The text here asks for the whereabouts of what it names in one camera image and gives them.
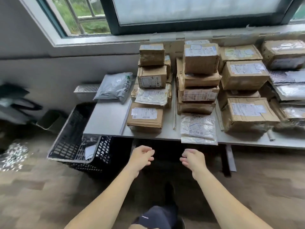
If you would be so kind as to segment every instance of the person's left hand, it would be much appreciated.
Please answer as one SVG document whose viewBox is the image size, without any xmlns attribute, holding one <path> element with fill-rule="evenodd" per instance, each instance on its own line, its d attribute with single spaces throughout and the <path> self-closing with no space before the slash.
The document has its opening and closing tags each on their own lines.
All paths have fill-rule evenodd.
<svg viewBox="0 0 305 229">
<path fill-rule="evenodd" d="M 145 166 L 150 165 L 154 160 L 155 151 L 148 146 L 141 145 L 132 151 L 126 168 L 135 175 L 135 178 L 139 175 L 139 171 Z"/>
</svg>

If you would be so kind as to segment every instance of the person's right hand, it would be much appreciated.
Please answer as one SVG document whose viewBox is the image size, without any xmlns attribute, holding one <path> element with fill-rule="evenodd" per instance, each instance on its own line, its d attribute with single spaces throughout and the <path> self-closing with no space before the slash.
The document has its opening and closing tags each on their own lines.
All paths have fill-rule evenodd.
<svg viewBox="0 0 305 229">
<path fill-rule="evenodd" d="M 197 180 L 197 176 L 200 175 L 199 173 L 207 169 L 204 154 L 196 149 L 185 149 L 180 161 L 185 167 L 192 171 L 195 180 Z"/>
</svg>

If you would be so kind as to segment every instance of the forearm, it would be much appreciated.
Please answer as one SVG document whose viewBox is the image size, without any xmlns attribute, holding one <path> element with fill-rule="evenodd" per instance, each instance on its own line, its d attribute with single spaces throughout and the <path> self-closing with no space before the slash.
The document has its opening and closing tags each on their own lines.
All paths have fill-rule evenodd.
<svg viewBox="0 0 305 229">
<path fill-rule="evenodd" d="M 134 177 L 134 174 L 125 167 L 92 203 L 71 220 L 65 229 L 111 229 Z"/>
<path fill-rule="evenodd" d="M 271 229 L 267 223 L 232 196 L 208 169 L 202 169 L 196 176 L 222 229 Z"/>
</svg>

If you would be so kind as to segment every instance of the window frame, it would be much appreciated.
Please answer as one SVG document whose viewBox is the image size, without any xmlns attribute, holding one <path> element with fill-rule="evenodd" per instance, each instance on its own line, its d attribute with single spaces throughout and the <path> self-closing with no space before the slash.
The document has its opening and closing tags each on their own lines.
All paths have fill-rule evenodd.
<svg viewBox="0 0 305 229">
<path fill-rule="evenodd" d="M 190 19 L 175 22 L 120 26 L 113 0 L 100 0 L 112 35 L 153 34 L 194 30 L 216 30 L 247 26 L 276 26 L 288 24 L 304 0 L 281 0 L 276 13 L 238 15 L 219 19 Z"/>
</svg>

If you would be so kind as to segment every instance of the white windowsill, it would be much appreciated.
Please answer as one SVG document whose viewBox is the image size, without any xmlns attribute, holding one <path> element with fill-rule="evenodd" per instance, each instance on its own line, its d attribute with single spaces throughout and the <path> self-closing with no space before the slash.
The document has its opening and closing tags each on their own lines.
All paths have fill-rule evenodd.
<svg viewBox="0 0 305 229">
<path fill-rule="evenodd" d="M 305 24 L 289 24 L 283 26 L 247 27 L 235 29 L 203 30 L 188 32 L 173 32 L 161 34 L 139 34 L 139 35 L 98 35 L 86 37 L 61 38 L 48 17 L 40 8 L 36 0 L 20 0 L 33 20 L 37 23 L 46 38 L 54 47 L 84 46 L 84 45 L 106 45 L 131 42 L 165 42 L 176 40 L 212 39 L 212 38 L 235 38 L 251 37 L 252 35 L 264 34 L 288 34 L 305 33 Z"/>
</svg>

